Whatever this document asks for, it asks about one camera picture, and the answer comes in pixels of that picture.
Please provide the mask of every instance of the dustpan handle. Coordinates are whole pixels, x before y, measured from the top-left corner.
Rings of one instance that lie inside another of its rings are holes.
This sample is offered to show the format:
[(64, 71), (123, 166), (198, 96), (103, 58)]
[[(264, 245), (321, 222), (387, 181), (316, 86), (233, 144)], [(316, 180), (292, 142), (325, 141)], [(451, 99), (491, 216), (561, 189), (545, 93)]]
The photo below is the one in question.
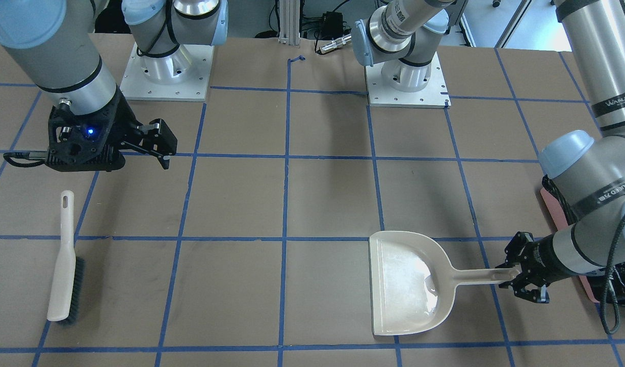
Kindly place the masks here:
[(453, 280), (458, 285), (499, 284), (514, 279), (518, 270), (511, 269), (472, 269), (455, 270)]

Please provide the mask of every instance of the pink object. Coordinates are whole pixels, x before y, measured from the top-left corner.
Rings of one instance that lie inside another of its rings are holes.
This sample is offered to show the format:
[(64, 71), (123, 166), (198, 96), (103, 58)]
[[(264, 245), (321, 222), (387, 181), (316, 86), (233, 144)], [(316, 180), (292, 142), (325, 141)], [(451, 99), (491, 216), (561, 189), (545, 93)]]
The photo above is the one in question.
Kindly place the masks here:
[[(554, 198), (546, 189), (541, 188), (539, 190), (541, 197), (543, 198), (543, 202), (545, 202), (546, 207), (548, 208), (548, 212), (551, 214), (551, 218), (553, 218), (553, 222), (555, 223), (555, 227), (557, 230), (564, 229), (568, 227), (568, 222), (566, 221), (566, 216), (564, 216), (564, 211), (562, 211), (562, 206), (560, 206), (559, 201)], [(589, 285), (589, 281), (586, 276), (578, 276), (580, 281), (582, 282), (582, 286), (585, 288), (585, 292), (587, 292), (587, 296), (589, 300), (594, 303), (599, 303), (599, 301), (594, 297), (594, 293), (591, 290), (591, 286)]]

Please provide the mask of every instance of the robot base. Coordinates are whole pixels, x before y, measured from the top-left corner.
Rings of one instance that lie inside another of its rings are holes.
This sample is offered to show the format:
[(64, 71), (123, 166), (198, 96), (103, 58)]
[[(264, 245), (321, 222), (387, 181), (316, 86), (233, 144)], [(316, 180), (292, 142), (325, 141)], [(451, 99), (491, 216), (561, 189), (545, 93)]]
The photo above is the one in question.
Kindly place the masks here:
[(120, 90), (129, 100), (177, 100), (205, 102), (206, 91), (213, 64), (213, 47), (187, 44), (193, 58), (191, 77), (178, 84), (156, 84), (143, 72), (141, 58), (136, 55), (136, 45), (131, 49), (129, 62), (124, 70)]
[(451, 106), (444, 73), (437, 54), (431, 61), (432, 74), (427, 86), (418, 92), (395, 90), (383, 81), (380, 70), (383, 63), (364, 68), (367, 77), (369, 104), (374, 107), (413, 107), (418, 109), (443, 109)]

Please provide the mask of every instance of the dustpan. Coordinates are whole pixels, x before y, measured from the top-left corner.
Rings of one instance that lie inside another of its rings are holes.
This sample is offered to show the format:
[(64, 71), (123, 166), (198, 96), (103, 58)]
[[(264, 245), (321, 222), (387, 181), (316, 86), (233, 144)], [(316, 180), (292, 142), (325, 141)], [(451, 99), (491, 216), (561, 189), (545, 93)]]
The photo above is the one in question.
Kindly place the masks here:
[(498, 284), (517, 269), (457, 270), (434, 239), (385, 230), (369, 237), (374, 335), (424, 332), (450, 314), (458, 285)]

